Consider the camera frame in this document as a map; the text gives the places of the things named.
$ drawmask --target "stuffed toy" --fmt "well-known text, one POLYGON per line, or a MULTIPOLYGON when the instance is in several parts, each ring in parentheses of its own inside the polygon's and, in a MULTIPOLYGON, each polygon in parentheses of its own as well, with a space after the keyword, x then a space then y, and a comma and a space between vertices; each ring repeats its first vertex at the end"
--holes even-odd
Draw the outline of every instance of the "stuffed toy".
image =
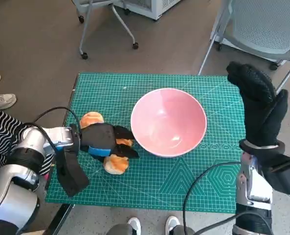
POLYGON ((83 135, 81 150, 101 161, 109 174, 123 174, 129 167, 129 159, 139 158, 138 153, 132 149, 132 132, 122 126, 105 123, 100 113, 85 114, 80 125, 83 135))

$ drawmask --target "striped pants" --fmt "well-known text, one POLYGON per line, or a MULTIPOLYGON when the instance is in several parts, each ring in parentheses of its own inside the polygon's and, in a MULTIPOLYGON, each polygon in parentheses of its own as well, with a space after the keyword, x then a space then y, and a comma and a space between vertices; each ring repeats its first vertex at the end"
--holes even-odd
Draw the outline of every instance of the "striped pants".
MULTIPOLYGON (((21 124, 22 122, 20 122, 19 120, 9 116, 3 111, 0 111, 0 167, 5 164, 8 147, 10 144, 10 140, 14 135, 15 129, 21 124)), ((22 132, 25 129, 26 128, 23 128, 16 136, 12 147, 14 147, 19 142, 22 132)), ((43 167, 40 171, 41 175, 46 175, 49 172, 52 159, 52 154, 46 156, 43 167)))

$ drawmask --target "table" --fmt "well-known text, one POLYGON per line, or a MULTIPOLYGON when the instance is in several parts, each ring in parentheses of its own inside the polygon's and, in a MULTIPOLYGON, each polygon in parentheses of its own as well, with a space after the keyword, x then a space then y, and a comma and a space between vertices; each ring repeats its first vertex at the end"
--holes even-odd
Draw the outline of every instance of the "table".
MULTIPOLYGON (((134 104, 145 93, 163 87, 178 88, 193 95, 204 107, 208 127, 199 146, 179 158, 157 158, 137 144, 140 160, 131 160, 121 176, 106 173, 102 165, 86 153, 79 163, 90 179, 81 193, 68 198, 55 172, 46 201, 64 203, 60 220, 74 204, 181 210, 183 199, 194 178, 209 166, 238 161, 238 141, 245 137, 243 103, 238 88, 225 76, 81 73, 70 99, 70 107, 81 117, 89 111, 103 114, 105 121, 129 127, 134 104)), ((74 123, 71 116, 66 124, 74 123)), ((194 189, 188 211, 235 211, 235 179, 238 166, 212 170, 194 189)))

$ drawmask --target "floor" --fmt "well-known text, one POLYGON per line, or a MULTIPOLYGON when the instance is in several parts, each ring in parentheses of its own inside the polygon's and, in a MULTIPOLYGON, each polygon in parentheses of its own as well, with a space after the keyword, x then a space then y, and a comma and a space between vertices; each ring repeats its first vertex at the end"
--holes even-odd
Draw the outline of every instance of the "floor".
MULTIPOLYGON (((85 39, 84 51, 89 59, 84 61, 78 53, 83 25, 70 0, 0 0, 0 93, 15 93, 18 98, 6 112, 29 121, 53 106, 67 105, 80 71, 195 74, 219 5, 219 0, 183 0, 156 23, 134 13, 125 16, 118 10, 137 38, 138 50, 132 50, 129 36, 111 11, 97 9, 85 39)), ((270 72, 267 61, 225 46, 221 52, 211 51, 203 74, 225 75, 232 60, 257 66, 270 74, 274 84, 290 69, 286 63, 277 72, 270 72)), ((290 80, 286 89, 290 92, 290 80)), ((63 116, 56 111, 40 124, 61 125, 63 116)), ((290 98, 279 139, 286 143, 290 155, 290 98)), ((58 206, 43 203, 31 229, 46 227, 58 206)), ((290 197, 274 193, 273 209, 275 234, 290 234, 290 197)), ((181 218, 179 211, 76 206, 59 234, 101 235, 113 224, 137 216, 143 234, 161 235, 171 214, 181 218)), ((187 224, 197 230, 228 216, 188 213, 187 224)), ((229 224, 207 234, 228 235, 231 228, 229 224)))

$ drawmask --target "black cable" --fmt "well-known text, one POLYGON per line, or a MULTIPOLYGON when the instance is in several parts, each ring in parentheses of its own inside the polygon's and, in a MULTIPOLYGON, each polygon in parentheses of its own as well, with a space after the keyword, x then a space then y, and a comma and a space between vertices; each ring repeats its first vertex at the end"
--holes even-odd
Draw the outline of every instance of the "black cable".
POLYGON ((225 220, 222 220, 222 221, 220 221, 220 222, 218 222, 218 223, 211 224, 211 225, 209 225, 209 226, 207 226, 207 227, 205 227, 205 228, 203 228, 203 229, 200 229, 199 231, 197 231, 196 233, 194 233, 194 235, 200 235, 200 234, 203 234, 203 233, 205 233, 205 232, 207 232, 207 231, 209 231, 209 230, 211 230, 211 229, 214 229, 214 228, 216 228, 216 227, 218 227, 218 226, 221 226, 221 225, 223 225, 223 224, 226 224, 226 223, 228 223, 228 222, 230 222, 230 221, 232 221, 232 220, 234 220, 234 219, 237 219, 238 217, 241 217, 241 216, 243 216, 243 215, 245 215, 245 214, 252 214, 252 215, 255 215, 255 216, 260 217, 260 218, 265 222, 266 226, 268 227, 270 234, 271 234, 271 235, 274 235, 274 233, 273 233, 273 231, 272 231, 272 228, 270 227, 270 225, 268 224, 268 222, 266 221, 266 219, 264 219, 263 216, 261 216, 260 214, 258 214, 258 213, 256 213, 256 212, 250 212, 250 211, 248 211, 248 212, 247 212, 247 211, 245 211, 245 212, 241 212, 241 213, 236 214, 236 215, 233 215, 233 216, 231 216, 231 217, 229 217, 229 218, 227 218, 227 219, 225 219, 225 220))
POLYGON ((185 215, 185 212, 186 212, 186 204, 187 204, 187 201, 188 201, 188 198, 189 198, 189 195, 190 193, 192 192, 193 188, 195 187, 195 185, 198 183, 198 181, 210 170, 212 170, 213 168, 216 168, 218 166, 221 166, 221 165, 238 165, 238 164, 241 164, 241 162, 228 162, 228 163, 219 163, 219 164, 216 164, 216 165, 212 165, 210 166, 207 170, 205 170, 200 176, 198 176, 195 181, 192 183, 192 185, 190 186, 187 194, 186 194, 186 197, 185 197, 185 200, 184 200, 184 204, 183 204, 183 225, 184 225, 184 233, 185 235, 188 235, 187 234, 187 226, 186 226, 186 215, 185 215))
POLYGON ((79 135, 81 137, 82 136, 82 130, 81 130, 81 125, 80 125, 80 120, 78 119, 78 117, 76 116, 76 114, 71 109, 69 109, 67 107, 64 107, 64 106, 57 106, 57 107, 53 107, 51 109, 46 110, 42 114, 38 115, 38 117, 33 122, 37 122, 42 116, 44 116, 44 115, 46 115, 46 114, 48 114, 51 111, 56 110, 56 109, 65 109, 65 110, 68 110, 69 112, 71 112, 73 114, 73 116, 75 117, 76 122, 77 122, 77 127, 78 127, 79 135))
MULTIPOLYGON (((185 200, 184 200, 184 204, 183 204, 183 225, 184 225, 184 233, 185 235, 188 235, 187 233, 187 226, 186 226, 186 215, 185 215, 185 212, 186 212, 186 204, 187 204, 187 201, 188 201, 188 198, 189 198, 189 195, 190 193, 192 192, 193 188, 195 187, 195 185, 198 183, 198 181, 207 173, 209 172, 210 170, 212 170, 213 168, 216 168, 218 166, 222 166, 222 165, 239 165, 241 164, 241 162, 227 162, 227 163, 219 163, 219 164, 216 164, 216 165, 212 165, 210 166, 207 170, 205 170, 200 176, 198 176, 195 181, 192 183, 192 185, 190 186, 187 194, 186 194, 186 197, 185 197, 185 200)), ((245 211, 245 212, 242 212, 242 213, 239 213, 239 214, 236 214, 232 217, 229 217, 225 220, 222 220, 218 223, 215 223, 215 224, 212 224, 212 225, 209 225, 203 229, 200 229, 199 231, 197 231, 196 233, 194 233, 194 235, 200 235, 200 234, 203 234, 205 233, 206 231, 209 231, 213 228, 216 228, 218 226, 221 226, 225 223, 228 223, 229 221, 233 220, 233 219, 236 219, 240 216, 243 216, 245 214, 252 214, 252 215, 256 215, 258 217, 260 217, 266 224, 266 226, 268 227, 269 231, 270 231, 270 234, 271 235, 274 235, 273 231, 272 231, 272 228, 270 227, 270 225, 267 223, 267 221, 258 213, 254 213, 254 212, 250 212, 250 211, 245 211)))
POLYGON ((51 141, 50 137, 47 135, 46 131, 38 124, 36 123, 33 123, 33 122, 26 122, 26 123, 23 123, 21 125, 19 125, 15 131, 14 131, 14 134, 10 140, 10 143, 9 143, 9 147, 8 147, 8 153, 7 153, 7 156, 10 156, 11 154, 11 150, 12 150, 12 144, 13 144, 13 141, 14 141, 14 138, 18 135, 19 131, 25 127, 25 126, 35 126, 38 128, 38 130, 42 133, 42 135, 45 137, 45 139, 48 141, 48 143, 50 144, 50 146, 52 147, 52 149, 54 150, 56 156, 58 156, 59 154, 59 151, 57 150, 56 146, 54 145, 54 143, 51 141))

